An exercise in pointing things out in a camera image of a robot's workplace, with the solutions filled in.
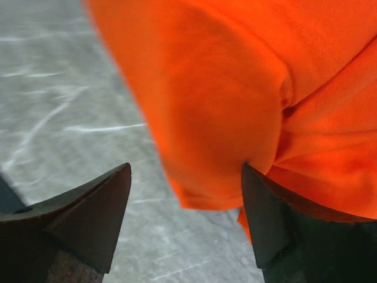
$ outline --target orange garment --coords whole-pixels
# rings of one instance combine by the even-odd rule
[[[377,219],[375,0],[87,1],[182,207],[242,206],[248,160]]]

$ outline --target gray floor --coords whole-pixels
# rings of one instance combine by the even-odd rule
[[[0,0],[0,144],[1,169],[28,203],[131,163],[105,282],[263,282],[230,213],[180,209],[79,0]]]

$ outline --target gray surface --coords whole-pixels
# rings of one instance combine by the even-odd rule
[[[28,203],[122,162],[133,184],[104,282],[262,282],[228,212],[180,209],[78,0],[0,0],[0,162]]]

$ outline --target orange fabric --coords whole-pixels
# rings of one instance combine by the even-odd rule
[[[374,0],[87,1],[184,208],[241,206],[248,160],[377,219]]]

